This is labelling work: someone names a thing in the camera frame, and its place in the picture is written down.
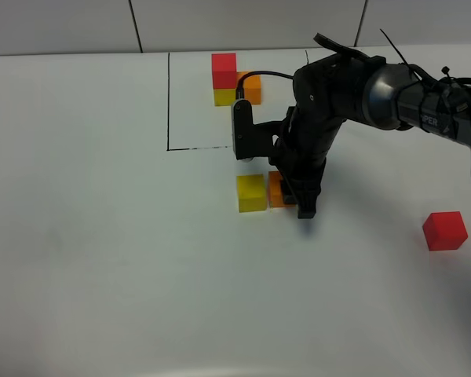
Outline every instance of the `red cube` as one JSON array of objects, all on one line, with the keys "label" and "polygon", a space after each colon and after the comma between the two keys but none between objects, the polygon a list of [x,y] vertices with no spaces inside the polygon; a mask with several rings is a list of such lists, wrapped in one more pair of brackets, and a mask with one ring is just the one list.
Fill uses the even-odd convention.
[{"label": "red cube", "polygon": [[460,212],[433,213],[422,228],[430,251],[457,250],[468,238]]},{"label": "red cube", "polygon": [[237,87],[237,61],[234,53],[211,55],[213,89],[235,89]]}]

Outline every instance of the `white wall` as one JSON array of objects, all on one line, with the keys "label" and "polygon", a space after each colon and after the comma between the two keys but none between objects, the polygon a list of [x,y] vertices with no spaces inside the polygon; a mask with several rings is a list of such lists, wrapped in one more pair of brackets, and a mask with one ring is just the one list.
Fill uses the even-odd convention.
[{"label": "white wall", "polygon": [[0,55],[139,51],[127,0],[0,0]]},{"label": "white wall", "polygon": [[133,0],[144,51],[354,44],[364,0]]},{"label": "white wall", "polygon": [[368,0],[358,46],[471,43],[471,0]]}]

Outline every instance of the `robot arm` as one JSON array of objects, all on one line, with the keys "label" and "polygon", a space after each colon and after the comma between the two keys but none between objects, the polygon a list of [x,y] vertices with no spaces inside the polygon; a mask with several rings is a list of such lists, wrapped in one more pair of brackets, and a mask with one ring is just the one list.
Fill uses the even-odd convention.
[{"label": "robot arm", "polygon": [[327,153],[347,119],[381,130],[419,127],[471,148],[471,79],[437,81],[418,66],[387,64],[322,35],[315,40],[336,54],[294,74],[297,104],[282,122],[254,125],[248,101],[232,106],[236,158],[269,157],[299,218],[316,214]]}]

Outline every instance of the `white tabletop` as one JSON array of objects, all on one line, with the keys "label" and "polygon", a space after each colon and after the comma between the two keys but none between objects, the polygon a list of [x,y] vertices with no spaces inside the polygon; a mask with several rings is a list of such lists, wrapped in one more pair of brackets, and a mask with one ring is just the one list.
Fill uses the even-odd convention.
[{"label": "white tabletop", "polygon": [[[471,46],[403,52],[471,76]],[[0,58],[0,373],[470,376],[469,150],[346,123],[304,238],[293,211],[238,213],[236,176],[274,168],[214,148],[230,113],[209,53],[169,58],[169,132],[167,54]],[[281,119],[290,82],[263,90],[255,120]],[[437,210],[460,210],[469,239],[430,260]]]}]

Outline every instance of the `wooden block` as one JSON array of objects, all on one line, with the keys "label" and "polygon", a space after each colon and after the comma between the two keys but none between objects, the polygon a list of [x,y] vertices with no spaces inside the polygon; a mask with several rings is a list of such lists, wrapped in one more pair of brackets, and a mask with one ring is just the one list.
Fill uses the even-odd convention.
[{"label": "wooden block", "polygon": [[279,171],[268,172],[268,203],[271,208],[294,207],[294,204],[283,202],[281,181],[283,177]]},{"label": "wooden block", "polygon": [[263,174],[237,177],[239,212],[254,212],[267,209],[267,193]]},{"label": "wooden block", "polygon": [[460,212],[433,213],[422,228],[430,251],[457,250],[468,238]]},{"label": "wooden block", "polygon": [[234,53],[211,55],[213,89],[235,89],[237,87],[237,61]]},{"label": "wooden block", "polygon": [[[239,72],[237,74],[237,82],[249,72]],[[261,80],[260,75],[248,77],[244,80],[244,98],[251,104],[261,104]]]},{"label": "wooden block", "polygon": [[230,106],[236,100],[235,89],[215,89],[214,90],[214,105],[215,106]]}]

